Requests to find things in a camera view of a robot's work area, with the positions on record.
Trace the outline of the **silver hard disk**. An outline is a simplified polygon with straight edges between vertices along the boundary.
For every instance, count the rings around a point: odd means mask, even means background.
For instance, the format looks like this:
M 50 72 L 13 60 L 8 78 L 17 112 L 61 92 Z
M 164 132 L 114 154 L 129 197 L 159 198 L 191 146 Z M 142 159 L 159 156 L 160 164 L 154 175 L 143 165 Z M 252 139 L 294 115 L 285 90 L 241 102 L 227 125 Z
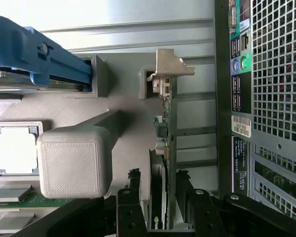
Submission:
M 35 85 L 28 75 L 0 71 L 0 92 L 69 91 L 81 92 L 84 85 L 52 79 L 48 85 Z

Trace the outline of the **grey plastic parts rack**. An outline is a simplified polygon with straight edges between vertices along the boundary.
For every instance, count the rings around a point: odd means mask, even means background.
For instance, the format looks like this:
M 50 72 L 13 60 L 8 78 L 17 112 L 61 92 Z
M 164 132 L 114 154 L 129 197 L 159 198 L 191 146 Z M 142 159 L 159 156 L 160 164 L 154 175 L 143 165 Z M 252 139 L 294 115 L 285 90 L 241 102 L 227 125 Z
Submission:
M 3 127 L 28 128 L 38 164 L 32 174 L 0 170 L 0 202 L 18 202 L 31 192 L 48 199 L 108 198 L 128 187 L 128 173 L 137 168 L 149 236 L 149 153 L 156 144 L 153 121 L 162 113 L 162 100 L 147 80 L 156 52 L 75 56 L 92 67 L 89 92 L 0 92 L 0 100 L 20 100 L 14 115 L 0 118 L 0 133 Z M 0 237 L 13 237 L 58 208 L 0 210 Z

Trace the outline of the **silver CPU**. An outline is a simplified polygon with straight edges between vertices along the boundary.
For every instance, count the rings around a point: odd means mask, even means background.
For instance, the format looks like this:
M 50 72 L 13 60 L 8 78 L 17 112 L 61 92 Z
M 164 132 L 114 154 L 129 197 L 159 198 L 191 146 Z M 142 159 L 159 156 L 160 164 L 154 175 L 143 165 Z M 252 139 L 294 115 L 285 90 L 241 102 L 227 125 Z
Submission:
M 3 127 L 0 133 L 0 170 L 4 174 L 32 174 L 37 167 L 35 135 L 25 127 Z

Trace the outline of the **open black PC case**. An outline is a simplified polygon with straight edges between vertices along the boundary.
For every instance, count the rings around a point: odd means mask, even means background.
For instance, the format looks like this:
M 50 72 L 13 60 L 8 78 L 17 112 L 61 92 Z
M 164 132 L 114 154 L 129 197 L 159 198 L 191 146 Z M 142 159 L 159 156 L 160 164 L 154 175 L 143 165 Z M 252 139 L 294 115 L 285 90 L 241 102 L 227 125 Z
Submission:
M 296 220 L 296 0 L 214 0 L 220 186 Z

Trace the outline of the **green RAM stick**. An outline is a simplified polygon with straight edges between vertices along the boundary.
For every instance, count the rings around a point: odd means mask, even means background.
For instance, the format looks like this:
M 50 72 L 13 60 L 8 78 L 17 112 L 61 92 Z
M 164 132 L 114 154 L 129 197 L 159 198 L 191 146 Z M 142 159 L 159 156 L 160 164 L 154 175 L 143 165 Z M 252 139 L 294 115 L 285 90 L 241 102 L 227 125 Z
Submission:
M 31 192 L 18 202 L 0 202 L 0 210 L 4 209 L 24 209 L 24 208 L 55 208 L 61 207 L 73 199 L 57 198 L 48 199 L 42 194 Z

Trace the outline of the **hard disk drive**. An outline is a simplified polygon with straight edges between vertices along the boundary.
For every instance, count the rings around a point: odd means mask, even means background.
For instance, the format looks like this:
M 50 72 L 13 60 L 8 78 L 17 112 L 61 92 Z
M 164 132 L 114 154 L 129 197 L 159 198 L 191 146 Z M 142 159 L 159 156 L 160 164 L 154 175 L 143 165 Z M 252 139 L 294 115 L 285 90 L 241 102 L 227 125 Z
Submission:
M 92 90 L 92 67 L 32 27 L 0 16 L 0 71 L 28 75 L 35 85 L 55 79 Z

